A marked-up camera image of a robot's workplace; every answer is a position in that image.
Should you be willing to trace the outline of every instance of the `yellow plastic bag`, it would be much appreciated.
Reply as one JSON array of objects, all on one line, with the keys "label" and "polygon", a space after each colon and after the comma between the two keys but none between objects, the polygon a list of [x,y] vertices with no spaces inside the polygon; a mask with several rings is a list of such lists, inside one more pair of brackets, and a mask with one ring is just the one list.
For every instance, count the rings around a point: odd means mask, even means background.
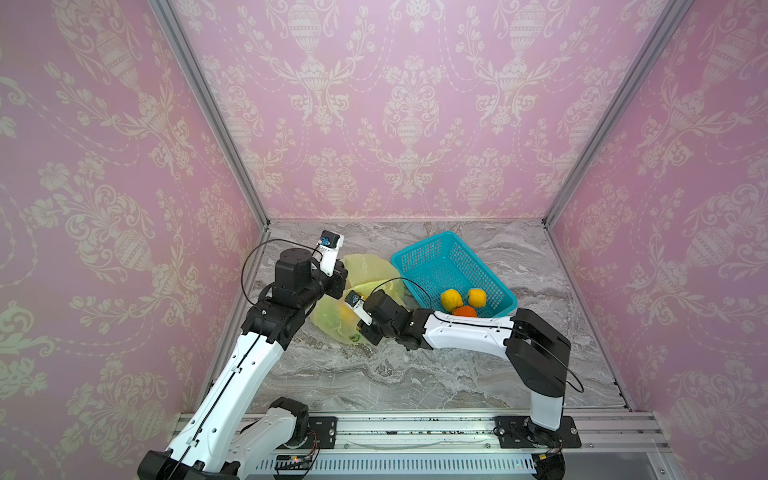
[{"label": "yellow plastic bag", "polygon": [[[355,290],[367,297],[381,282],[400,276],[400,272],[390,262],[376,255],[353,253],[344,257],[342,262],[349,275],[346,278],[346,290],[341,300],[323,296],[317,302],[310,320],[323,332],[341,343],[348,345],[368,343],[357,331],[360,318],[344,304],[344,299],[350,290]],[[402,296],[405,293],[405,286],[402,280],[385,283],[379,290],[384,290],[397,303],[403,304]]]}]

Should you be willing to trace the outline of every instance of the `gray marble surface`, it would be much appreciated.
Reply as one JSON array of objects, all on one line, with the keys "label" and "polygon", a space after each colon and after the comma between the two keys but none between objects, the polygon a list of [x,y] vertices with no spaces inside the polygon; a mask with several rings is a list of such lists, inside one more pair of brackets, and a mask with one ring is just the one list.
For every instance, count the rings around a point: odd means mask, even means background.
[{"label": "gray marble surface", "polygon": [[[534,310],[571,340],[570,366],[585,392],[568,387],[566,407],[624,405],[540,221],[272,223],[270,238],[313,245],[323,230],[346,236],[343,255],[375,253],[387,260],[426,237],[456,232],[517,296],[520,307]],[[272,281],[275,260],[287,247],[267,244],[255,293]],[[406,305],[416,306],[412,297]],[[348,346],[309,321],[265,379],[250,411],[264,412],[281,396],[314,411],[530,406],[529,391],[507,360],[462,349],[408,352],[392,339],[378,346]]]}]

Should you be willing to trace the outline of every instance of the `pink wallpaper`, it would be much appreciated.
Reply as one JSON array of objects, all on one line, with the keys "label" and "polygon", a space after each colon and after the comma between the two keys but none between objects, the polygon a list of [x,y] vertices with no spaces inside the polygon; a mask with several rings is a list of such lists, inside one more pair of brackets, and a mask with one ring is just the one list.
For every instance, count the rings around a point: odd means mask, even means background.
[{"label": "pink wallpaper", "polygon": [[148,3],[0,11],[0,478],[133,478],[257,226]]},{"label": "pink wallpaper", "polygon": [[768,454],[768,2],[694,2],[554,233],[689,480]]},{"label": "pink wallpaper", "polygon": [[173,0],[273,219],[541,217],[665,0]]}]

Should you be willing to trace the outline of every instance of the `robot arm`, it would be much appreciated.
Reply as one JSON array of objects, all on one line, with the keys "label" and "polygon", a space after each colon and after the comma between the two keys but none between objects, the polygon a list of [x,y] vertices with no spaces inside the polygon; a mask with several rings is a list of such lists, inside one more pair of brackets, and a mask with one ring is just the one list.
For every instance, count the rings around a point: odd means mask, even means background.
[{"label": "robot arm", "polygon": [[323,295],[340,299],[347,271],[337,260],[344,236],[323,231],[318,262],[302,248],[284,250],[275,263],[275,281],[259,295],[243,323],[229,362],[200,408],[165,452],[148,452],[140,480],[224,480],[246,478],[251,466],[283,444],[306,441],[308,408],[291,399],[275,401],[266,415],[233,436],[267,373],[288,348],[306,316]]},{"label": "robot arm", "polygon": [[[297,448],[306,441],[308,409],[286,398],[275,401],[259,422],[234,440],[233,436],[261,382],[317,300],[323,295],[341,298],[347,271],[337,257],[343,241],[343,236],[323,231],[316,248],[322,255],[319,262],[301,248],[280,254],[275,281],[248,311],[243,334],[223,372],[166,451],[145,455],[138,469],[140,480],[243,479],[274,449],[283,444]],[[462,348],[509,359],[531,390],[531,434],[545,438],[560,427],[571,344],[531,310],[517,309],[512,316],[491,319],[431,309],[409,312],[381,290],[367,300],[352,291],[345,302],[360,316],[359,330],[373,345],[386,336],[407,349]]]},{"label": "robot arm", "polygon": [[344,301],[373,345],[389,337],[407,349],[460,348],[509,359],[531,390],[532,423],[550,431],[560,428],[571,342],[532,310],[489,319],[432,309],[409,312],[382,290],[366,300],[352,291]]}]

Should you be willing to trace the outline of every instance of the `blue basket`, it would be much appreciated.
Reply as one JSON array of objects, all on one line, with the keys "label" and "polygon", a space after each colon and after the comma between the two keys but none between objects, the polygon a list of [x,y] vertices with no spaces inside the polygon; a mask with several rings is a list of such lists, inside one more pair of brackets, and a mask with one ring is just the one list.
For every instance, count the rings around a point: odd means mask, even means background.
[{"label": "blue basket", "polygon": [[466,302],[471,288],[482,288],[488,303],[478,316],[504,316],[518,307],[518,299],[458,235],[443,232],[414,243],[392,255],[392,265],[429,293],[429,298],[410,282],[404,282],[424,308],[442,310],[440,294],[455,289]]}]

